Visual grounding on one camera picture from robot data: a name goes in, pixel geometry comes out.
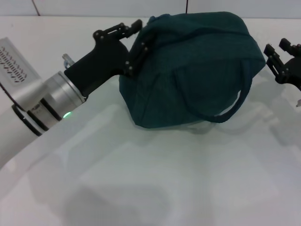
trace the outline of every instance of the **bag strap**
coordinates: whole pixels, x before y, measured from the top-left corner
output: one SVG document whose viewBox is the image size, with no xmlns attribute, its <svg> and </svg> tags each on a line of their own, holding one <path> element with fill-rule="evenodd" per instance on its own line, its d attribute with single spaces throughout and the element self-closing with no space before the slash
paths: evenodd
<svg viewBox="0 0 301 226">
<path fill-rule="evenodd" d="M 215 115 L 215 116 L 204 115 L 204 114 L 198 112 L 198 110 L 196 108 L 194 108 L 193 106 L 190 106 L 189 104 L 187 104 L 188 103 L 187 98 L 183 94 L 183 89 L 181 88 L 182 86 L 179 85 L 178 87 L 179 87 L 181 95 L 184 99 L 187 110 L 191 114 L 193 114 L 205 121 L 210 121 L 210 122 L 215 122 L 215 123 L 222 123 L 222 122 L 227 121 L 229 118 L 231 118 L 237 112 L 237 110 L 241 107 L 243 102 L 245 101 L 245 99 L 250 91 L 251 85 L 252 85 L 250 62 L 247 60 L 242 60 L 240 62 L 240 65 L 241 65 L 241 69 L 242 69 L 242 72 L 241 72 L 242 89 L 240 91 L 238 100 L 236 101 L 236 103 L 233 105 L 233 107 L 230 110 L 228 110 L 226 113 L 221 114 L 221 115 Z"/>
</svg>

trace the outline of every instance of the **fabric bag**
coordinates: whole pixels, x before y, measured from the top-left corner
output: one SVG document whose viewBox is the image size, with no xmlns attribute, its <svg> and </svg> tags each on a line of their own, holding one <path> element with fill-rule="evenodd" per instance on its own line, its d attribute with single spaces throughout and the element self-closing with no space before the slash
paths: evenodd
<svg viewBox="0 0 301 226">
<path fill-rule="evenodd" d="M 244 21 L 232 13 L 151 17 L 132 49 L 150 35 L 155 39 L 136 78 L 119 78 L 132 119 L 144 128 L 227 121 L 265 66 Z"/>
</svg>

